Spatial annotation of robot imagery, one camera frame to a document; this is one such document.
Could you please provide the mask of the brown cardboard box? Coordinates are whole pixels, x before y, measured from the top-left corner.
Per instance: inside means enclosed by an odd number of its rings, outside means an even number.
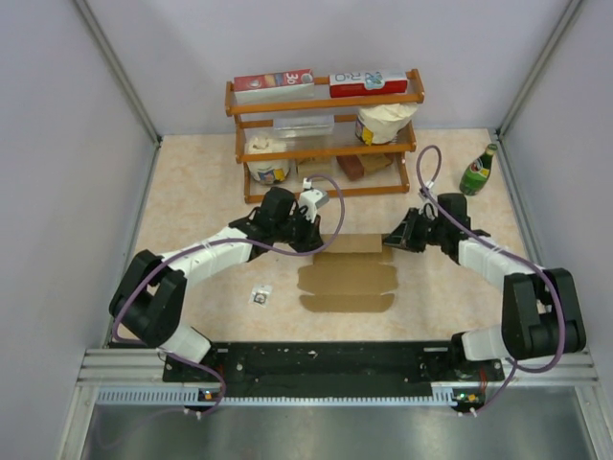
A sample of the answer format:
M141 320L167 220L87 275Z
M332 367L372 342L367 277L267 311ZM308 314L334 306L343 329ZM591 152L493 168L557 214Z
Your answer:
M383 313L397 288L393 251L379 234L341 234L298 270L300 303L314 313Z

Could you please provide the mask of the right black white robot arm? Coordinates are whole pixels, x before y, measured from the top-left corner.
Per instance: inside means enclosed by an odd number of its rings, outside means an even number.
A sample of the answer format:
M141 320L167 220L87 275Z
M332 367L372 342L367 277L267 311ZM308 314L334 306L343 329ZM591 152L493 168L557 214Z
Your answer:
M382 243L412 253L438 246L454 263L483 276L502 293L500 325L452 336L446 364L454 377L471 378L485 360L584 350L587 337L572 274L509 254L489 233L472 230L465 196L441 194L435 204L410 208Z

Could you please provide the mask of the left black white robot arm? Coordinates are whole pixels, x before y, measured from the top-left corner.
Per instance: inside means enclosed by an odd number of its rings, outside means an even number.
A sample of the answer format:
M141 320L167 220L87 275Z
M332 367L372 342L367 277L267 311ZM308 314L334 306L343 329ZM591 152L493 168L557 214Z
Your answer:
M126 327L151 349L184 359L184 368L197 380L216 371L214 345L182 321L186 291L217 273L257 259L276 243L290 254L312 254L324 243L318 210L328 194L305 185L295 196L273 187L250 214L230 222L209 239L164 255L149 250L132 259L109 305L116 326Z

